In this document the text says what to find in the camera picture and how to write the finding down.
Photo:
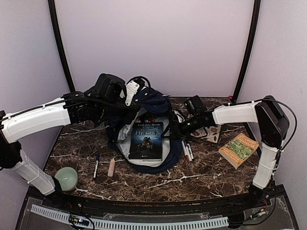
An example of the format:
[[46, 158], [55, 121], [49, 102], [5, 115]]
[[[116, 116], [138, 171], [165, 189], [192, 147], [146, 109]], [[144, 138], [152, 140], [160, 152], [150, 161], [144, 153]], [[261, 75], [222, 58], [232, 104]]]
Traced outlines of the navy blue student backpack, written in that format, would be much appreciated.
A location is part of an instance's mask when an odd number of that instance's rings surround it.
[[[109, 147], [120, 153], [124, 159], [140, 173], [157, 174], [172, 168], [179, 161], [182, 153], [181, 140], [165, 138], [166, 129], [174, 126], [169, 120], [173, 110], [170, 100], [161, 92], [143, 88], [133, 97], [133, 101], [141, 103], [141, 109], [132, 120], [109, 119], [105, 121]], [[132, 126], [135, 123], [163, 122], [163, 153], [161, 161], [129, 160]]]

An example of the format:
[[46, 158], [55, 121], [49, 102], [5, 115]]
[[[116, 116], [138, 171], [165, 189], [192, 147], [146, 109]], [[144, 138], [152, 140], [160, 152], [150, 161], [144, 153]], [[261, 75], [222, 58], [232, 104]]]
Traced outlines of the Wuthering Heights dark book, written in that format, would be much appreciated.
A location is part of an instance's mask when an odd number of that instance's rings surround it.
[[163, 122], [135, 123], [132, 126], [129, 160], [161, 161]]

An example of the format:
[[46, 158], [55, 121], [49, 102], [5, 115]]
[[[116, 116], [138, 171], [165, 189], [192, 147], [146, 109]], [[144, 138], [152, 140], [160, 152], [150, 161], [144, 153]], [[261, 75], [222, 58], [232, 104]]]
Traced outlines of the orange green paperback book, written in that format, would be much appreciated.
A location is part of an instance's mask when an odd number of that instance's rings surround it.
[[259, 143], [240, 133], [222, 146], [218, 152], [238, 169], [259, 147]]

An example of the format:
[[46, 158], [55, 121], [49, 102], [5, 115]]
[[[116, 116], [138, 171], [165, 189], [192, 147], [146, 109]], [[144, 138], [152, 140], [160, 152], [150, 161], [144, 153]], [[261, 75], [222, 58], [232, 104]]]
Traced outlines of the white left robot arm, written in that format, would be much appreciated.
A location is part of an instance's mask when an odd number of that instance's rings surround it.
[[137, 92], [120, 92], [114, 98], [93, 91], [71, 92], [48, 103], [15, 113], [0, 113], [0, 166], [10, 169], [47, 196], [57, 209], [68, 199], [59, 181], [45, 173], [27, 155], [20, 140], [56, 127], [91, 121], [95, 125], [112, 118], [128, 119], [140, 107]]

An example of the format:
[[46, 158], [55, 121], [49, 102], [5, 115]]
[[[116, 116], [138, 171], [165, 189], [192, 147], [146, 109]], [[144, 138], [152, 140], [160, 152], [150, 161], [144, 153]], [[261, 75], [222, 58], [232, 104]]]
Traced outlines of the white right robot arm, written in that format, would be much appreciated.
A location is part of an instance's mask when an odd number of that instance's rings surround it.
[[285, 112], [295, 113], [285, 103], [267, 95], [253, 101], [224, 103], [206, 108], [198, 96], [186, 101], [186, 106], [193, 117], [179, 122], [176, 114], [170, 112], [170, 137], [186, 139], [193, 131], [201, 127], [246, 124], [247, 129], [259, 142], [259, 164], [252, 185], [260, 190], [265, 189], [278, 169], [281, 153], [289, 144], [292, 135], [288, 135], [290, 120]]

